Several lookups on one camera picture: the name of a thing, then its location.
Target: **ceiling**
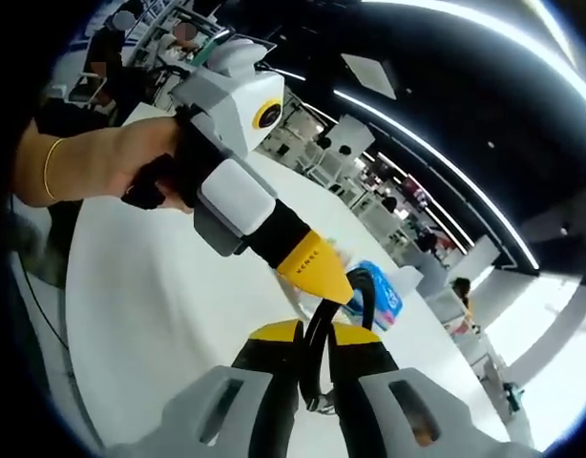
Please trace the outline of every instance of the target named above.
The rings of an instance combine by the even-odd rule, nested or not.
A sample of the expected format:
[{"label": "ceiling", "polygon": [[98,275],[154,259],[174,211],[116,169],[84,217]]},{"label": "ceiling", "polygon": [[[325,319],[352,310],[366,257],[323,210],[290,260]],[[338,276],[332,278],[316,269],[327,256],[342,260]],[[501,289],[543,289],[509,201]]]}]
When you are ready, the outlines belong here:
[{"label": "ceiling", "polygon": [[[581,19],[573,3],[562,16],[581,41],[586,3],[577,2],[585,11]],[[556,46],[520,2],[482,5]],[[528,259],[469,186],[417,142],[333,90],[346,91],[422,137],[470,177],[514,227],[586,188],[586,103],[546,64],[501,35],[435,11],[344,0],[244,0],[228,3],[221,16],[239,31],[278,44],[266,61],[305,77],[287,79],[304,101],[333,117],[350,113],[380,128],[374,129],[370,152],[381,151],[412,173],[473,238],[487,232],[470,206],[476,209],[522,271],[529,271]],[[366,88],[342,53],[381,63],[396,100]],[[586,61],[583,65],[586,72]],[[531,249],[539,262],[550,259],[552,265],[555,254],[544,245]],[[566,257],[560,258],[553,268],[566,271]]]}]

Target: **white tabletop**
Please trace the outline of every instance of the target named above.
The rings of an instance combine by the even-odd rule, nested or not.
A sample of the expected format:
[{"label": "white tabletop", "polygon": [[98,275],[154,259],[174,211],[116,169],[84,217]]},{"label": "white tabletop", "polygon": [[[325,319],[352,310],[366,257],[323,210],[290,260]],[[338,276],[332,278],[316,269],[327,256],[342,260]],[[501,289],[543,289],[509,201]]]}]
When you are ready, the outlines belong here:
[{"label": "white tabletop", "polygon": [[[131,118],[165,115],[140,106]],[[314,229],[353,255],[396,270],[388,254],[335,196],[277,162],[250,164]],[[174,210],[142,211],[114,198],[84,202],[68,267],[66,318],[83,402],[106,446],[157,427],[164,405],[215,364],[231,364],[248,334],[295,317],[263,260],[222,258]],[[385,344],[463,399],[485,432],[507,432],[481,384],[417,294],[406,299]],[[289,456],[345,456],[337,418],[298,412]]]}]

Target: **black cable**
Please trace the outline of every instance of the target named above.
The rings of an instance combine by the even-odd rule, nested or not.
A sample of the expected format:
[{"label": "black cable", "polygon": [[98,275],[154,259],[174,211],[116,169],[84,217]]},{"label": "black cable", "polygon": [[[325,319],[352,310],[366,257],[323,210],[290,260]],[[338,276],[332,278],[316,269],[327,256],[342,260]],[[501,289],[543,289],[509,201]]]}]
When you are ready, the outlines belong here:
[{"label": "black cable", "polygon": [[[11,196],[10,196],[10,210],[12,213],[14,213],[13,212],[13,194],[11,194]],[[57,331],[55,330],[55,328],[52,325],[52,322],[49,321],[49,319],[47,318],[47,315],[43,311],[43,307],[41,307],[41,304],[39,303],[38,298],[36,297],[36,294],[34,293],[34,288],[32,288],[32,283],[30,282],[30,277],[28,277],[28,271],[26,270],[26,265],[24,264],[24,260],[22,259],[22,255],[19,251],[17,251],[17,258],[19,259],[19,262],[22,266],[22,271],[24,272],[24,278],[26,279],[26,284],[28,285],[28,288],[30,289],[32,299],[34,300],[34,303],[36,303],[36,306],[38,307],[38,311],[40,312],[41,316],[43,317],[43,320],[45,320],[45,322],[47,323],[47,326],[52,331],[53,335],[57,338],[57,340],[59,340],[60,343],[62,344],[62,346],[64,348],[66,348],[66,351],[68,351],[70,353],[71,350],[68,348],[68,346],[66,345],[64,340],[60,337],[60,335],[57,333]]]},{"label": "black cable", "polygon": [[[363,297],[362,327],[371,330],[375,310],[376,292],[371,274],[357,268],[346,274],[352,289],[360,291]],[[300,374],[300,391],[310,411],[333,413],[333,393],[321,392],[321,362],[323,361],[324,345],[331,326],[331,321],[340,305],[327,299],[322,300],[310,320],[303,337],[304,359]]]}]

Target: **hand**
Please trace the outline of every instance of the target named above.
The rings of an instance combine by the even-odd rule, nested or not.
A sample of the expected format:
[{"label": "hand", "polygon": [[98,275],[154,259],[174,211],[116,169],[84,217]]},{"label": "hand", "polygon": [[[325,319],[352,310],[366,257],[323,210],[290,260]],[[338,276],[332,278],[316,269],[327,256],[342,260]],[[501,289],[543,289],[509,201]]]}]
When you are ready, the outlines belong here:
[{"label": "hand", "polygon": [[[174,155],[177,140],[178,126],[172,117],[142,119],[116,129],[107,160],[107,194],[122,197],[143,165],[164,154]],[[161,207],[192,212],[167,180],[158,181],[156,187],[166,197]]]}]

